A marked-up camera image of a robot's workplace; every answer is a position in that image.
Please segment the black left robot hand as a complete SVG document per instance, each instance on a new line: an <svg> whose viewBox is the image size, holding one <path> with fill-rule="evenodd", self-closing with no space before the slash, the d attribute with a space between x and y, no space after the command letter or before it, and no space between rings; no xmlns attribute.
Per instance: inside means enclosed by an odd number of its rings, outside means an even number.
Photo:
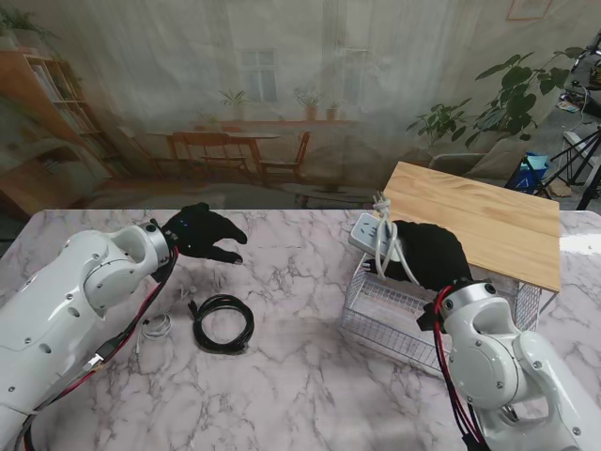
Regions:
<svg viewBox="0 0 601 451"><path fill-rule="evenodd" d="M216 242L228 239L246 244L248 241L246 234L232 221L203 202L182 208L162 226L162 233L185 257L237 265L243 262L242 257L218 247Z"/></svg>

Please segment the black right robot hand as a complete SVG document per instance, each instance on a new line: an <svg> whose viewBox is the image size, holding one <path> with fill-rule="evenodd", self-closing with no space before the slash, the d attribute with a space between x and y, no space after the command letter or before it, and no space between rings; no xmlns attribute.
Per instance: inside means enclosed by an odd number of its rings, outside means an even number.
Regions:
<svg viewBox="0 0 601 451"><path fill-rule="evenodd" d="M440 291L457 280L473 280L454 233L438 225L402 220L394 223L408 267L421 287Z"/></svg>

